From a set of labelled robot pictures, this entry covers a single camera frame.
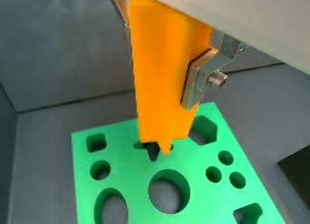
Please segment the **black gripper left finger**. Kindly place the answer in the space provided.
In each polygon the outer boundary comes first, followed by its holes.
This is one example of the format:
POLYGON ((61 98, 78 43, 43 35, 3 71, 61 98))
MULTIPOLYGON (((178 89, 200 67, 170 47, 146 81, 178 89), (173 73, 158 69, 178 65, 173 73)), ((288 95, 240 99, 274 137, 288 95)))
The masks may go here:
POLYGON ((110 0, 115 9, 117 15, 123 24, 123 34, 126 40, 130 40, 130 17, 129 17, 129 2, 130 0, 110 0))

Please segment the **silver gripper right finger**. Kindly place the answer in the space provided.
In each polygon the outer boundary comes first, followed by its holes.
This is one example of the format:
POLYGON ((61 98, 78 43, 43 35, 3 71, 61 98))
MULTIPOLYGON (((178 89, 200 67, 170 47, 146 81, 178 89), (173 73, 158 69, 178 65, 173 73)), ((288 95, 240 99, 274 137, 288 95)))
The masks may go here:
POLYGON ((188 79, 181 104, 190 110, 202 100, 209 87, 221 89, 228 76, 221 69, 233 62, 240 53, 242 41, 214 29, 210 47, 194 58, 188 67, 188 79))

